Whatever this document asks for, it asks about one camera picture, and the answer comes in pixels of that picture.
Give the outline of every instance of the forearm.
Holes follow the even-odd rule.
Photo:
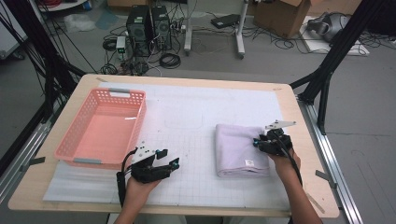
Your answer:
[[[117,220],[114,222],[115,224],[132,224],[134,219],[139,214],[141,207],[133,207],[125,205],[120,212],[120,215],[117,217]]]
[[[308,197],[306,197],[297,175],[284,179],[283,184],[288,194],[294,224],[322,223]]]

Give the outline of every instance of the plastic basket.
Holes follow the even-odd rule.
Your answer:
[[[143,91],[92,89],[55,150],[70,165],[120,169],[146,114]]]

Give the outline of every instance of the computer tower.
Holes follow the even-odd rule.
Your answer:
[[[170,21],[165,6],[153,7],[151,9],[152,22],[154,25],[154,38],[157,50],[172,48]]]
[[[126,28],[131,40],[133,55],[137,57],[149,56],[151,54],[149,44],[153,39],[149,6],[132,6]]]

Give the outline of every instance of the folded towel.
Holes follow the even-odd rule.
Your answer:
[[[261,127],[216,126],[216,162],[220,177],[261,177],[270,174],[268,156],[253,146]]]

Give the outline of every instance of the black pole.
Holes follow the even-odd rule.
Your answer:
[[[299,99],[308,105],[312,105],[321,92],[318,127],[322,134],[326,134],[324,123],[332,74],[386,1],[388,0],[362,0],[344,30],[335,39],[332,48],[319,68],[314,73],[290,84],[295,89],[308,83],[305,90],[298,95]]]

